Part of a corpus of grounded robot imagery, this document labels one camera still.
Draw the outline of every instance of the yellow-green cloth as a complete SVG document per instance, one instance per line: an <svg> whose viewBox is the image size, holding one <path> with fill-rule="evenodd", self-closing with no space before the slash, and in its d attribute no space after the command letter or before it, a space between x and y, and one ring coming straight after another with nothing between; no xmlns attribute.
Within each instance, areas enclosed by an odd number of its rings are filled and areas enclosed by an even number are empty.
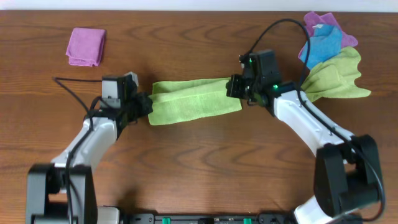
<svg viewBox="0 0 398 224"><path fill-rule="evenodd" d="M154 111L148 115L149 123L174 124L241 110L239 99L226 96L228 80L214 78L154 83L153 95L150 96Z"/></svg>
<svg viewBox="0 0 398 224"><path fill-rule="evenodd" d="M361 76L358 63L361 56L353 47L345 47L326 62L319 63L301 86L311 102L325 98L359 98L371 94L358 88L354 81Z"/></svg>

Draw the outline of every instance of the blue cloth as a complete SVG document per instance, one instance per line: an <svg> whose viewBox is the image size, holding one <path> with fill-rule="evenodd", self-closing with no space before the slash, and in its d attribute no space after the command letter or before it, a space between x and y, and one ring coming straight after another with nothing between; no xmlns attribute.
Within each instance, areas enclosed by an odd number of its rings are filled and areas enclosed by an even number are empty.
<svg viewBox="0 0 398 224"><path fill-rule="evenodd" d="M313 37L310 37L311 49L307 63L307 67L310 70L318 63L325 62L338 55L341 50L341 40L343 39L343 33L337 26L328 24L319 24L317 26ZM303 49L300 59L304 62L307 56L307 43L305 43Z"/></svg>

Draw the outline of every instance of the green connector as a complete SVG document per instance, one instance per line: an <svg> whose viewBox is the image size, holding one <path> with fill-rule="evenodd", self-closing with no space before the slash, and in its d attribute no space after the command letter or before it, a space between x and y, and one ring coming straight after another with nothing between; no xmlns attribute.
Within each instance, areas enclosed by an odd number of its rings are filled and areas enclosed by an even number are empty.
<svg viewBox="0 0 398 224"><path fill-rule="evenodd" d="M244 218L243 224L251 224L251 218Z"/></svg>
<svg viewBox="0 0 398 224"><path fill-rule="evenodd" d="M170 218L163 218L162 219L162 224L171 224L171 222L172 222L172 220Z"/></svg>

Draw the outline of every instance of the pile of cloths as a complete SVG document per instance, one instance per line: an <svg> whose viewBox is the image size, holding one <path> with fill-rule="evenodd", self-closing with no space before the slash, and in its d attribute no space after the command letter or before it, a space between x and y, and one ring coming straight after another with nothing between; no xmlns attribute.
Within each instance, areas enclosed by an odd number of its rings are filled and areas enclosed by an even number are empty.
<svg viewBox="0 0 398 224"><path fill-rule="evenodd" d="M319 16L309 12L304 16L310 35L311 49L307 67L311 70L302 89L310 101L325 98L358 98L370 95L358 88L354 81L361 76L358 63L361 56L354 49L358 41L346 34L332 13ZM301 61L307 56L307 44L298 54Z"/></svg>

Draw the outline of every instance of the light green towel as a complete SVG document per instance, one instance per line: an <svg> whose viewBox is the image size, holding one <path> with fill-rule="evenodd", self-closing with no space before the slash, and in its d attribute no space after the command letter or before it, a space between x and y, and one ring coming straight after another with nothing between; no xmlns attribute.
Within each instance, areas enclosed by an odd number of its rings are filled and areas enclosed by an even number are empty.
<svg viewBox="0 0 398 224"><path fill-rule="evenodd" d="M154 83L153 95L150 96L154 112L148 115L149 123L174 124L241 110L239 99L226 96L228 80L215 78Z"/></svg>
<svg viewBox="0 0 398 224"><path fill-rule="evenodd" d="M359 98L371 94L358 88L354 81L361 76L358 63L361 56L353 47L345 47L326 62L319 63L301 86L311 102L325 98Z"/></svg>

